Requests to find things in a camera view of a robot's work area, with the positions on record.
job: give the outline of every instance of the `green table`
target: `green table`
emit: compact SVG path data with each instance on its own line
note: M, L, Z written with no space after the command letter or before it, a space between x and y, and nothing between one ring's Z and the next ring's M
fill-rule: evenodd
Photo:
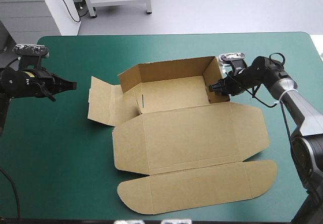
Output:
M78 89L57 95L55 103L36 98L12 101L0 137L0 165L16 182L23 218L289 221L305 199L280 108L266 108L242 94L232 101L263 110L271 145L252 159L276 161L279 171L273 187L253 200L160 215L137 214L122 203L116 189L121 181L141 175L115 169L113 128L87 119L87 101L92 75L118 84L117 74L137 63L242 51L251 64L258 55L281 52L300 93L323 112L323 64L308 34L45 37L39 44L50 51L43 65L77 81ZM265 88L258 96L273 101ZM0 215L16 216L14 195L3 176Z

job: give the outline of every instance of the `yellow label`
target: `yellow label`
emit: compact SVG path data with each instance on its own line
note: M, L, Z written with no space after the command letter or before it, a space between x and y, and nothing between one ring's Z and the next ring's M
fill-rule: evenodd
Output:
M26 71L23 71L24 73L28 74L30 78L35 78L35 75L33 75L32 73L30 72L26 72Z

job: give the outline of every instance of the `corrugated cardboard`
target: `corrugated cardboard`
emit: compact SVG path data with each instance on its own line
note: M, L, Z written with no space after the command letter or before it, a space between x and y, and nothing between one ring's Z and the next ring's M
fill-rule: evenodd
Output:
M265 193L276 175L272 160L239 162L125 181L118 194L130 209L158 214L252 199Z
M150 175L122 182L132 210L157 214L255 198L277 175L271 160L243 162L269 146L260 109L208 91L215 57L138 64L121 85L92 77L88 118L116 126L116 168Z
M207 88L222 77L216 57L138 64L118 77L121 85L92 77L89 119L117 126L140 113L229 100Z

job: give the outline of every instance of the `white cable tie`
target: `white cable tie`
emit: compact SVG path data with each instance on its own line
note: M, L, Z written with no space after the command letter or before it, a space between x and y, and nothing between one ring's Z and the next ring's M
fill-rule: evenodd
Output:
M295 90L295 91L297 91L297 92L298 92L298 90L297 90L297 89L286 89L286 90L281 94L281 96L279 97L279 99L278 99L278 100L276 100L276 101L274 101L274 103L275 103L275 104L279 104L279 103L282 101L282 98L283 98L284 94L286 94L286 93L287 93L287 92L289 92L289 91L293 91L293 90Z

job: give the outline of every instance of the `white floor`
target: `white floor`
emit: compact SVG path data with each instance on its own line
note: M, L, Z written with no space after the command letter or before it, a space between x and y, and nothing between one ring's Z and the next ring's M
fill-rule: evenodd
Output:
M304 31L323 53L323 0L152 0L145 5L97 8L82 17L79 35L189 34ZM0 66L14 55L14 42Z

